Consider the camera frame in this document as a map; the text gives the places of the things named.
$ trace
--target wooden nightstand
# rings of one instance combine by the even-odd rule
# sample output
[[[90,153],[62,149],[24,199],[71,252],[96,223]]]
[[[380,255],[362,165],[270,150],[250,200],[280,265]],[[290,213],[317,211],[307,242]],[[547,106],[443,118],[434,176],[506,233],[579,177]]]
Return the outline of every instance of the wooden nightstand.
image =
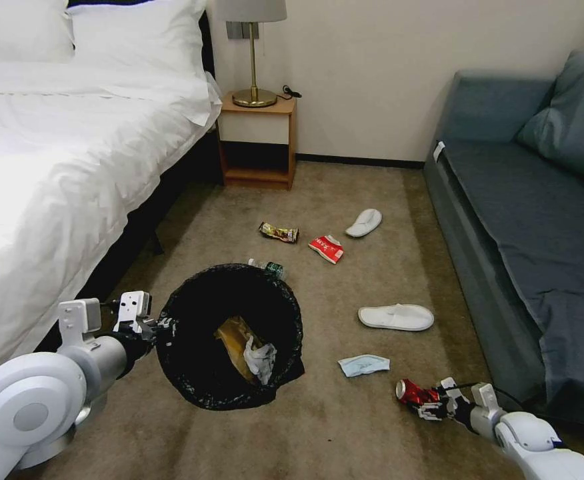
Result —
[[[223,98],[219,150],[225,185],[292,188],[296,167],[296,99],[243,108]]]

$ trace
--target table lamp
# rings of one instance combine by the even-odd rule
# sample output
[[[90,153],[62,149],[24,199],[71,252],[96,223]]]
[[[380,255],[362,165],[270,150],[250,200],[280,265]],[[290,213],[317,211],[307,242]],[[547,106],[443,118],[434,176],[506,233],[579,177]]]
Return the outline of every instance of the table lamp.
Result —
[[[220,20],[249,23],[250,60],[252,62],[252,86],[232,95],[232,101],[240,107],[267,107],[277,102],[274,92],[257,87],[254,63],[254,24],[285,20],[285,0],[217,0],[217,16]]]

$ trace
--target white pillow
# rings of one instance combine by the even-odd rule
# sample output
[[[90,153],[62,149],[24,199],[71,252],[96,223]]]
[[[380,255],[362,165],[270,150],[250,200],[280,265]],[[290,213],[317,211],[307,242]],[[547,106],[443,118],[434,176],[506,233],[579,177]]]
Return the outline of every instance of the white pillow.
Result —
[[[67,0],[0,0],[0,61],[70,60],[66,6]]]
[[[205,0],[79,5],[72,18],[75,63],[192,73],[204,79],[199,19]]]

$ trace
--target blue face mask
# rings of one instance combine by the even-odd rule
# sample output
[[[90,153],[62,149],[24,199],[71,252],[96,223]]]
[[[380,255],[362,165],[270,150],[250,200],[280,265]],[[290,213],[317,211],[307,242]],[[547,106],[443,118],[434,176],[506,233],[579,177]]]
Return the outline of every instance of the blue face mask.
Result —
[[[376,355],[359,355],[339,360],[346,377],[366,375],[380,370],[390,370],[390,360]]]

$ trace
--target sofa cushion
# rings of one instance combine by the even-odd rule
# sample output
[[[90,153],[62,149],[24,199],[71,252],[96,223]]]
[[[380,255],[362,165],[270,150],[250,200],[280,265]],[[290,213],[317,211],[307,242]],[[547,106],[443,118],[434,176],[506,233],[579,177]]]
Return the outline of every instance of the sofa cushion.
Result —
[[[550,412],[584,422],[584,180],[516,143],[445,158],[539,326]]]
[[[584,52],[572,52],[550,105],[526,123],[517,140],[584,176]]]

